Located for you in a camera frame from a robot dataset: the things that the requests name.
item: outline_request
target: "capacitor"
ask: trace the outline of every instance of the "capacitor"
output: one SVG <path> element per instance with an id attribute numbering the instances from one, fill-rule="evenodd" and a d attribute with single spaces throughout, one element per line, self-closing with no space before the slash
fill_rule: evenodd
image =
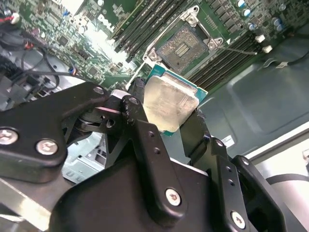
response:
<path id="1" fill-rule="evenodd" d="M 285 4 L 281 4 L 279 7 L 280 11 L 284 11 L 286 9 L 286 5 Z"/>
<path id="2" fill-rule="evenodd" d="M 80 33 L 80 34 L 84 34 L 85 32 L 86 32 L 86 30 L 87 30 L 87 28 L 86 27 L 84 27 L 84 26 L 81 26 L 81 27 L 79 27 L 78 28 L 78 33 Z"/>
<path id="3" fill-rule="evenodd" d="M 281 20 L 279 18 L 272 18 L 271 23 L 277 27 L 281 24 Z"/>
<path id="4" fill-rule="evenodd" d="M 103 6 L 104 5 L 104 1 L 103 0 L 98 0 L 98 6 Z"/>
<path id="5" fill-rule="evenodd" d="M 63 13 L 62 13 L 62 16 L 68 16 L 70 13 L 68 10 L 65 10 Z"/>
<path id="6" fill-rule="evenodd" d="M 245 9 L 242 11 L 242 16 L 244 17 L 248 17 L 251 14 L 251 10 L 250 9 Z"/>
<path id="7" fill-rule="evenodd" d="M 276 31 L 282 31 L 284 29 L 284 26 L 282 24 L 279 24 L 277 27 L 276 27 Z"/>
<path id="8" fill-rule="evenodd" d="M 254 23 L 248 23 L 248 29 L 249 30 L 255 30 L 256 29 L 256 25 Z"/>
<path id="9" fill-rule="evenodd" d="M 236 3 L 237 7 L 242 8 L 246 5 L 244 0 L 238 0 Z"/>

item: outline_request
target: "green circuit board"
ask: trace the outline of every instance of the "green circuit board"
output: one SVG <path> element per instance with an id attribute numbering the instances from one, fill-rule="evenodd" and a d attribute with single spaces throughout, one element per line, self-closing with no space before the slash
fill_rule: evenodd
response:
<path id="1" fill-rule="evenodd" d="M 67 2 L 78 4 L 79 9 L 70 14 Z M 222 38 L 223 47 L 235 43 L 250 29 L 251 24 L 275 46 L 284 39 L 286 28 L 299 28 L 309 19 L 308 14 L 305 14 L 308 6 L 299 0 L 245 0 L 241 7 L 238 6 L 238 0 L 4 0 L 1 3 L 2 9 L 10 9 L 21 15 L 22 28 L 70 56 L 80 75 L 108 89 L 123 88 L 142 64 L 148 44 L 170 27 L 182 12 L 194 6 L 199 7 L 197 19 L 209 33 L 208 37 Z M 251 12 L 244 15 L 247 9 Z M 148 17 L 136 21 L 143 11 L 148 12 Z M 283 29 L 279 30 L 274 25 L 273 18 L 280 19 Z M 161 49 L 163 54 L 167 43 L 185 25 L 185 20 L 175 23 L 155 43 L 155 49 Z M 198 57 L 188 58 L 185 67 L 171 68 L 189 77 L 219 55 L 221 50 L 210 52 L 203 44 L 205 35 L 197 27 L 186 27 L 185 30 L 197 35 L 200 47 L 205 48 L 205 52 Z M 128 46 L 116 52 L 119 35 L 128 37 Z M 185 50 L 184 43 L 178 52 Z M 68 63 L 61 54 L 57 56 Z M 140 75 L 147 76 L 150 69 L 142 69 Z"/>

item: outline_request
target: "chip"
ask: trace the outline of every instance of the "chip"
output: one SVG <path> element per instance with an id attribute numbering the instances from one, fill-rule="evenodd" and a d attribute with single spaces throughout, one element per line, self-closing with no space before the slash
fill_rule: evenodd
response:
<path id="1" fill-rule="evenodd" d="M 86 17 L 89 18 L 90 21 L 92 21 L 92 20 L 95 19 L 94 15 L 91 14 L 91 12 L 88 12 L 88 13 L 86 14 Z"/>
<path id="2" fill-rule="evenodd" d="M 60 45 L 65 46 L 65 45 L 67 45 L 67 43 L 69 42 L 69 40 L 68 40 L 66 37 L 64 37 L 64 36 L 62 35 L 62 36 L 58 39 L 58 42 L 59 42 Z"/>
<path id="3" fill-rule="evenodd" d="M 213 9 L 217 9 L 218 7 L 220 6 L 220 2 L 218 0 L 214 1 L 212 4 L 211 4 L 211 7 Z"/>
<path id="4" fill-rule="evenodd" d="M 230 16 L 227 13 L 224 13 L 221 17 L 220 20 L 225 22 Z"/>
<path id="5" fill-rule="evenodd" d="M 90 75 L 96 75 L 98 73 L 98 71 L 94 68 L 94 67 L 91 67 L 89 70 L 88 70 L 89 74 Z"/>
<path id="6" fill-rule="evenodd" d="M 235 25 L 231 26 L 231 27 L 228 29 L 228 31 L 231 32 L 231 33 L 234 33 L 234 32 L 237 31 L 237 30 L 238 30 L 238 27 L 235 26 Z"/>
<path id="7" fill-rule="evenodd" d="M 229 19 L 224 23 L 224 25 L 229 28 L 230 26 L 234 25 L 234 21 L 232 19 Z"/>
<path id="8" fill-rule="evenodd" d="M 157 54 L 178 74 L 208 51 L 201 37 L 188 24 L 178 29 L 161 47 Z"/>
<path id="9" fill-rule="evenodd" d="M 219 7 L 217 10 L 216 10 L 216 14 L 217 15 L 222 15 L 224 13 L 225 9 L 223 7 Z"/>

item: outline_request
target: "sticker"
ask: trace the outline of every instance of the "sticker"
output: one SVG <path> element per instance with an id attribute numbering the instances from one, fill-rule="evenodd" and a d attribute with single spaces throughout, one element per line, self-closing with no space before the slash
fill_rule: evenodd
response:
<path id="1" fill-rule="evenodd" d="M 225 137 L 223 140 L 221 140 L 222 143 L 224 143 L 224 145 L 226 146 L 226 148 L 229 148 L 230 146 L 234 145 L 235 142 L 232 138 L 232 135 L 229 135 L 227 137 Z"/>
<path id="2" fill-rule="evenodd" d="M 281 62 L 277 67 L 276 69 L 282 69 L 284 67 L 288 66 L 288 62 Z"/>

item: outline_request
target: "metal sheet panel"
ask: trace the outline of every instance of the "metal sheet panel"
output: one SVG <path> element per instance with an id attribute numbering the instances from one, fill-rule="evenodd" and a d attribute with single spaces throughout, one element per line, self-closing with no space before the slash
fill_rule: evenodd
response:
<path id="1" fill-rule="evenodd" d="M 307 33 L 309 25 L 301 29 Z M 308 40 L 288 39 L 269 54 L 291 61 L 309 50 Z M 284 69 L 254 64 L 210 94 L 203 105 L 213 136 L 229 142 L 230 156 L 247 155 L 309 121 L 309 60 Z"/>

